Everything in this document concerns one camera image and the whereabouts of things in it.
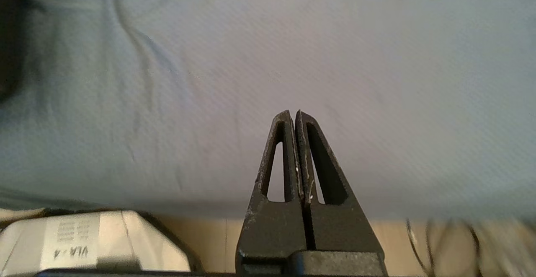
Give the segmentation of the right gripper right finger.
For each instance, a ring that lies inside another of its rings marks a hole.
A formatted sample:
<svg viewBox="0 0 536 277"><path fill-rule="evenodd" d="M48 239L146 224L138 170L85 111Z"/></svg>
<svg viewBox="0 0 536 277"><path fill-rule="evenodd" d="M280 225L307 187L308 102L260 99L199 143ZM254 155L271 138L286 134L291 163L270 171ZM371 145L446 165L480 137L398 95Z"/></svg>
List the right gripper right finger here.
<svg viewBox="0 0 536 277"><path fill-rule="evenodd" d="M317 120L298 111L295 132L308 248L382 256L381 244Z"/></svg>

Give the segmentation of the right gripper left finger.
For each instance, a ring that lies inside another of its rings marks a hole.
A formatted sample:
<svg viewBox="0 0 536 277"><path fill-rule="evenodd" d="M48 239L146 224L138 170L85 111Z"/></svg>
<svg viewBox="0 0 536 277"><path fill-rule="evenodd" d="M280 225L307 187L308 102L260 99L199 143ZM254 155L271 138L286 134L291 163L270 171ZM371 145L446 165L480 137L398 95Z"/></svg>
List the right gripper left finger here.
<svg viewBox="0 0 536 277"><path fill-rule="evenodd" d="M277 145L283 147L283 202L268 198ZM268 133L236 247L237 274L284 275L291 271L291 255L306 249L301 185L293 119L285 110L273 118Z"/></svg>

